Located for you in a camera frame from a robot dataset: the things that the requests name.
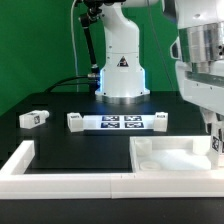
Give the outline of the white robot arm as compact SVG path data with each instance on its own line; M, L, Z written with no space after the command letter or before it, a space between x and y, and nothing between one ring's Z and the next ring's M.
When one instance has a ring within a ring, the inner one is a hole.
M102 6L106 64L100 72L98 99L133 102L149 94L139 62L139 29L122 13L124 7L160 3L177 25L170 46L176 60L178 87L184 100L200 107L206 130L224 131L224 0L124 0Z

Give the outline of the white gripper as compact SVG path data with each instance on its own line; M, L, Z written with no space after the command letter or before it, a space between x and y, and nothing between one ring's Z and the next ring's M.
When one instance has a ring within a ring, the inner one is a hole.
M224 115L224 61L212 63L210 74L193 74L189 65L181 61L175 63L175 70L182 98L203 107L200 112L210 134L217 121L216 113Z

